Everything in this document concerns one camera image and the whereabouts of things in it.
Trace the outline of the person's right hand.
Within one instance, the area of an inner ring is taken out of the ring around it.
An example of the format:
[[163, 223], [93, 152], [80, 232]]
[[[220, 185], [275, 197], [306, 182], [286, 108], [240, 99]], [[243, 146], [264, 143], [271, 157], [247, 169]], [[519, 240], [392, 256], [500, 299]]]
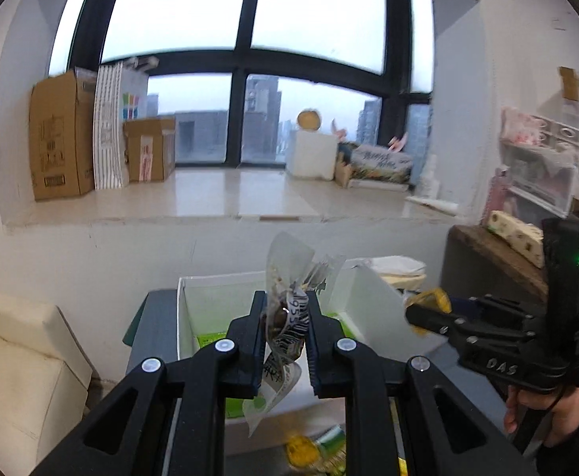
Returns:
[[552, 447], [564, 441], [579, 428], [579, 388], [565, 390], [560, 397], [554, 394], [537, 394], [508, 387], [504, 430], [513, 434], [519, 426], [516, 415], [523, 405], [535, 411], [547, 411], [551, 415], [551, 426], [543, 444]]

